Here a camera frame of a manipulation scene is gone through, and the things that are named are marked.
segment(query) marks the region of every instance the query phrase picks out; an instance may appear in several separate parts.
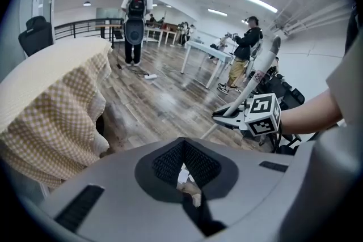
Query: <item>khaki shorts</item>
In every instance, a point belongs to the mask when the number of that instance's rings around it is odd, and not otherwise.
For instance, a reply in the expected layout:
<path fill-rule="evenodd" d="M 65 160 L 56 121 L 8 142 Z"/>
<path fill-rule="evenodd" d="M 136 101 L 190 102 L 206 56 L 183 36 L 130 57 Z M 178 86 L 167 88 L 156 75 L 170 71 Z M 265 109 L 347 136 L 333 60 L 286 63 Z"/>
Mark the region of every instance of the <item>khaki shorts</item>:
<path fill-rule="evenodd" d="M 237 58 L 234 60 L 231 70 L 229 71 L 229 79 L 234 82 L 237 78 L 239 78 L 245 71 L 245 65 L 247 64 L 247 60 L 241 60 Z"/>

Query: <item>tablecloth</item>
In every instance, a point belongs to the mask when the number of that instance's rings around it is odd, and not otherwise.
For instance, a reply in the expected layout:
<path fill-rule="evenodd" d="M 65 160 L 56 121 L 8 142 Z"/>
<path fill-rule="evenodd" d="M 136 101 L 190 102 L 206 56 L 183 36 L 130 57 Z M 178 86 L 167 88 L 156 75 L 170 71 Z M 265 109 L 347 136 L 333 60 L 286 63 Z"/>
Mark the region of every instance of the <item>tablecloth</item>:
<path fill-rule="evenodd" d="M 99 159 L 108 142 L 95 122 L 111 44 L 85 37 L 54 44 L 19 64 L 0 84 L 1 157 L 22 174 L 59 186 Z"/>

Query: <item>shoe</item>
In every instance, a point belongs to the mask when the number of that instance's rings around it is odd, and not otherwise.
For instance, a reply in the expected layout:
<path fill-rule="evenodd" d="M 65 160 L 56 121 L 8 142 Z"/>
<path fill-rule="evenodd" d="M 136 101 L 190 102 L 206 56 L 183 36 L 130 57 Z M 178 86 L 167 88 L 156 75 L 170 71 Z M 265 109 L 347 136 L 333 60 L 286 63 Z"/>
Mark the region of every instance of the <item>shoe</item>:
<path fill-rule="evenodd" d="M 226 95 L 229 93 L 229 90 L 226 87 L 224 87 L 224 88 L 218 87 L 217 89 Z"/>

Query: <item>floor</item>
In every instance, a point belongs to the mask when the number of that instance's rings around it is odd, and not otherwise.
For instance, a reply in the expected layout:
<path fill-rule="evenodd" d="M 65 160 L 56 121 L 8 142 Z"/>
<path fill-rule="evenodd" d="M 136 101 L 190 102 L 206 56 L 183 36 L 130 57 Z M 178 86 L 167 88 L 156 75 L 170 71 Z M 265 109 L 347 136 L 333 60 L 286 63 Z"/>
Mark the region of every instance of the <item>floor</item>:
<path fill-rule="evenodd" d="M 122 70 L 118 69 L 117 52 Z M 112 73 L 103 83 L 102 94 L 107 101 L 103 114 L 104 136 L 110 144 L 107 153 L 128 150 L 163 139 L 175 137 L 200 138 L 213 124 L 212 112 L 234 101 L 239 95 L 225 95 L 214 82 L 205 88 L 215 67 L 208 60 L 198 68 L 204 53 L 192 49 L 185 73 L 181 74 L 184 48 L 180 46 L 144 44 L 141 67 L 125 67 L 123 44 L 115 44 L 109 55 Z M 133 70 L 145 70 L 158 75 L 145 80 Z M 226 82 L 228 70 L 221 76 Z M 211 142 L 245 150 L 265 151 L 257 142 L 242 139 L 239 132 L 219 128 L 208 138 Z"/>

